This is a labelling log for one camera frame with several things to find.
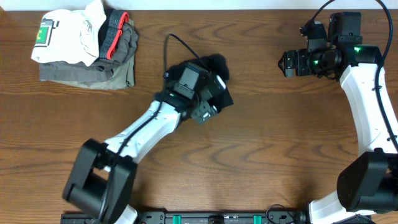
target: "white wall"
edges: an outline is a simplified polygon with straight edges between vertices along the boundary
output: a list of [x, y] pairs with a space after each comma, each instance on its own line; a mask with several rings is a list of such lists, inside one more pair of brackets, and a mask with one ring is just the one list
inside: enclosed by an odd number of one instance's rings
[[[116, 9], [220, 10], [220, 9], [318, 9], [327, 0], [103, 0]], [[84, 9], [91, 0], [0, 0], [6, 11]], [[398, 9], [398, 0], [383, 0]], [[380, 9], [375, 0], [336, 0], [327, 9]]]

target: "cable clip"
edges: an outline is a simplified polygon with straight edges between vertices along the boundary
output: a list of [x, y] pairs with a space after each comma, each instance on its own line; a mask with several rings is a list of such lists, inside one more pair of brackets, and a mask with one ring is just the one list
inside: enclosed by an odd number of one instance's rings
[[[394, 135], [394, 138], [396, 139], [398, 136], [396, 136], [396, 135]], [[391, 138], [390, 137], [388, 137], [387, 138], [387, 141], [391, 141]]]
[[382, 88], [382, 86], [380, 86], [380, 85], [377, 86], [377, 89], [378, 89], [378, 90], [380, 90], [381, 88]]

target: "black bracket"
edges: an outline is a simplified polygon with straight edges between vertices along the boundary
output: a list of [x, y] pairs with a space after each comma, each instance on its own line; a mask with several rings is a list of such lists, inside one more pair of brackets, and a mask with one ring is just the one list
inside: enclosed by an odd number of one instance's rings
[[[88, 140], [77, 155], [75, 164], [63, 190], [62, 198], [81, 209], [90, 217], [100, 214], [103, 193], [107, 180], [93, 172], [110, 166], [114, 153], [106, 149], [105, 144]], [[110, 183], [106, 211], [102, 223], [114, 223], [120, 217], [130, 201], [131, 189], [136, 175], [137, 164], [131, 157], [120, 157], [114, 168], [114, 178]]]
[[365, 152], [338, 177], [338, 199], [347, 212], [371, 210], [376, 213], [398, 208], [398, 154]]
[[371, 216], [366, 217], [363, 215], [355, 215], [353, 217], [349, 217], [345, 220], [335, 222], [333, 224], [375, 224], [375, 223], [372, 221]]

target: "stack of clothes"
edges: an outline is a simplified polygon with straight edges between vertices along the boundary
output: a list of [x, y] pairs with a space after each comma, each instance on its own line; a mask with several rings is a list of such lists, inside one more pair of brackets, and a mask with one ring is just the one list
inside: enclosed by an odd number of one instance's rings
[[42, 19], [32, 53], [40, 79], [82, 88], [117, 90], [134, 86], [138, 35], [129, 14], [103, 9], [56, 10]]

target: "black fabric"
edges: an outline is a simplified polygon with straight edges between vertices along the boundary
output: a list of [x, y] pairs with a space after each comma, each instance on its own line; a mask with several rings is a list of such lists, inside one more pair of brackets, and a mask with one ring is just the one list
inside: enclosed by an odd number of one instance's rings
[[113, 11], [116, 11], [115, 9], [105, 9], [105, 15], [106, 15], [106, 19], [104, 21], [104, 23], [102, 24], [102, 26], [99, 28], [98, 31], [98, 46], [101, 46], [104, 44], [105, 38], [106, 38], [106, 34], [108, 33], [108, 28], [112, 27], [110, 24], [113, 24], [111, 21], [114, 19], [114, 17], [111, 18], [111, 14]]
[[[224, 80], [224, 82], [229, 81], [229, 70], [226, 65], [226, 60], [222, 55], [213, 54], [210, 56], [201, 57], [200, 60], [210, 69], [212, 74], [219, 75]], [[171, 66], [167, 70], [168, 75], [167, 76], [164, 75], [164, 78], [166, 78], [166, 80], [168, 82], [179, 80], [184, 71], [184, 68], [185, 68], [184, 65], [187, 62], [197, 64], [201, 67], [203, 66], [197, 59], [186, 60], [186, 61], [180, 63], [179, 65]], [[234, 104], [232, 97], [229, 94], [228, 87], [221, 95], [212, 98], [208, 102], [210, 105], [216, 106], [216, 108], [219, 112], [221, 112], [222, 108], [231, 106]]]

